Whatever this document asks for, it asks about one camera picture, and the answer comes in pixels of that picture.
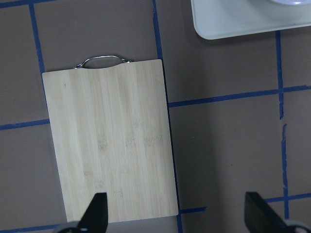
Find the blue tape line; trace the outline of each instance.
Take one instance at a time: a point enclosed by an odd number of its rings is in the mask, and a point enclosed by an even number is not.
[[[18,129],[18,128],[36,126],[36,125],[45,125],[49,123],[50,123],[50,119],[35,120],[35,121],[28,121],[28,122],[17,123],[17,124],[0,125],[0,130]]]
[[[303,86],[292,86],[284,88],[284,92],[305,91],[305,90],[311,90],[311,86],[303,85]]]
[[[305,199],[305,198],[311,198],[311,193],[289,196],[288,200],[299,200],[299,199]]]
[[[48,226],[39,226],[39,227],[19,228],[19,229],[12,229],[12,230],[1,230],[0,233],[35,232],[35,231],[55,229],[58,226],[59,226],[59,224],[48,225]]]
[[[266,203],[281,202],[281,201],[284,201],[284,197],[267,198],[267,199],[265,199],[265,201],[266,201]]]
[[[187,105],[219,102],[219,101],[225,101],[225,100],[236,100],[236,99],[242,99],[242,98],[248,98],[248,97],[268,96],[268,95],[275,95],[275,94],[278,94],[278,90],[254,91],[254,92],[246,92],[246,93],[232,94],[232,95],[226,95],[226,96],[217,96],[217,97],[198,99],[198,100],[171,102],[169,103],[169,107],[174,108],[174,107],[181,107],[181,106],[187,106]]]
[[[156,43],[157,57],[158,57],[158,59],[163,60],[161,37],[160,37],[160,28],[159,28],[159,21],[158,21],[157,11],[156,11],[156,0],[152,0],[152,4],[153,4],[153,7],[154,7],[154,18],[153,18],[153,21],[154,21],[155,43]]]
[[[286,129],[287,124],[283,126],[282,139],[282,169],[283,169],[283,194],[284,194],[284,217],[289,219],[289,204],[288,204],[288,181],[287,181],[287,159],[286,159]]]
[[[284,90],[283,90],[283,78],[282,78],[282,50],[281,50],[281,34],[280,31],[276,31],[276,65],[277,65],[277,83],[278,83],[278,100],[280,119],[284,117]]]
[[[178,233],[183,233],[183,224],[182,224],[182,221],[181,221],[181,214],[178,214],[176,216],[177,218],[177,229],[178,229]]]
[[[289,201],[289,200],[299,200],[299,199],[307,199],[311,198],[311,193],[305,193],[305,194],[298,194],[298,195],[293,195],[293,196],[288,196],[288,197],[279,197],[279,198],[268,198],[265,199],[267,203],[272,203],[272,202],[281,202],[281,201]]]
[[[44,98],[45,98],[45,104],[46,104],[47,100],[46,100],[46,96],[45,96],[45,90],[44,90],[43,79],[42,79],[42,73],[45,71],[45,68],[44,68],[43,56],[42,56],[42,51],[41,51],[38,26],[37,26],[37,21],[35,18],[35,7],[34,7],[33,3],[29,4],[29,13],[30,13],[30,18],[31,18],[31,24],[33,27],[33,33],[34,33],[34,39],[35,39],[35,48],[37,51],[39,69],[40,69],[40,75],[41,75],[41,84],[42,84]]]
[[[1,8],[14,7],[14,6],[23,6],[23,5],[27,5],[27,4],[28,4],[28,2],[26,0],[3,2],[3,3],[0,3],[0,9]]]
[[[207,207],[200,207],[200,208],[193,208],[193,209],[184,209],[180,210],[179,213],[181,215],[183,214],[189,214],[189,213],[198,213],[198,212],[204,212],[206,211]]]
[[[18,1],[3,2],[3,3],[0,3],[0,9],[14,7],[14,6],[24,6],[28,4],[48,2],[48,1],[55,1],[55,0],[18,0]]]

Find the metal handle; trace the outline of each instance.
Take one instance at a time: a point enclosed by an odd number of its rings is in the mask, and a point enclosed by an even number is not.
[[[114,57],[114,58],[117,58],[117,59],[119,59],[120,61],[122,61],[123,63],[130,63],[130,62],[132,62],[132,61],[125,60],[125,59],[123,59],[123,58],[119,58],[119,57],[114,56],[114,55],[109,55],[109,56],[99,56],[99,57],[91,57],[91,58],[87,58],[84,62],[82,62],[81,64],[79,64],[79,65],[75,66],[74,68],[75,68],[75,69],[78,69],[78,68],[83,68],[83,67],[84,67],[84,65],[85,65],[88,61],[90,61],[90,60],[97,59],[97,58],[106,58],[106,57]]]

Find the tile grid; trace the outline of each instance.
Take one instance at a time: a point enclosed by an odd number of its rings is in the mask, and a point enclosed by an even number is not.
[[[39,40],[39,35],[38,35],[38,28],[37,28],[37,24],[36,24],[34,4],[40,3],[40,2],[48,2],[48,1],[54,1],[54,0],[18,0],[18,1],[0,3],[0,9],[1,8],[7,8],[7,7],[22,6],[22,5],[28,5],[29,6],[31,23],[32,23],[34,39],[35,39],[36,52],[38,55],[38,63],[39,63],[39,69],[40,69],[41,74],[44,72],[45,69],[44,69],[44,62],[43,62],[41,45],[40,45],[40,40]],[[152,2],[153,2],[153,6],[154,6],[154,30],[155,30],[155,38],[156,38],[157,55],[158,55],[158,58],[163,61],[160,32],[159,32],[159,25],[158,25],[157,12],[156,12],[156,0],[152,0]],[[224,95],[224,96],[217,96],[217,97],[204,98],[204,99],[198,99],[198,100],[171,102],[171,103],[168,103],[168,108],[278,94],[279,95],[279,102],[280,102],[280,105],[279,105],[280,119],[283,119],[283,117],[284,117],[284,111],[283,111],[284,93],[293,92],[293,91],[310,90],[311,86],[302,85],[302,86],[292,86],[292,87],[285,87],[284,88],[283,87],[283,80],[282,80],[282,73],[281,73],[282,69],[281,69],[280,31],[276,32],[276,51],[277,51],[278,89],[239,93],[239,94],[232,94],[232,95]],[[22,123],[16,123],[16,124],[7,124],[7,125],[0,125],[0,130],[17,129],[17,128],[22,128],[22,127],[31,127],[31,126],[43,125],[43,124],[49,124],[49,123],[50,123],[49,119],[43,119],[43,120],[22,122]],[[266,199],[266,201],[268,203],[283,201],[284,202],[284,216],[285,216],[285,218],[289,218],[288,202],[290,200],[311,198],[311,193],[301,194],[301,195],[293,195],[293,196],[288,195],[287,171],[286,171],[286,168],[287,168],[287,162],[286,162],[286,127],[287,127],[287,125],[285,124],[283,126],[283,138],[282,138],[282,142],[281,142],[284,196],[278,197],[278,198]],[[179,202],[178,202],[178,210],[179,210],[179,214],[177,216],[178,232],[179,233],[183,232],[182,222],[181,222],[181,215],[182,214],[202,212],[202,211],[206,211],[206,209],[207,209],[206,207],[201,207],[201,208],[193,208],[193,209],[182,210],[182,209],[180,209]],[[38,227],[30,227],[30,228],[22,228],[22,229],[12,229],[12,230],[0,231],[0,233],[15,233],[15,232],[30,232],[30,231],[39,231],[39,230],[49,230],[49,229],[54,229],[56,226],[57,225],[49,225],[49,226],[38,226]]]

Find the white plate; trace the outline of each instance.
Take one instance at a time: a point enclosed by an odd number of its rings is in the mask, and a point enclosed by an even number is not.
[[[271,0],[284,5],[304,5],[310,4],[311,0]]]
[[[311,25],[311,4],[284,5],[271,0],[191,0],[196,32],[219,39]]]

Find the cutting board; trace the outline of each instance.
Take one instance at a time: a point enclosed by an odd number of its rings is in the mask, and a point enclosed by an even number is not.
[[[108,222],[178,214],[161,60],[43,73],[68,221],[106,192]]]

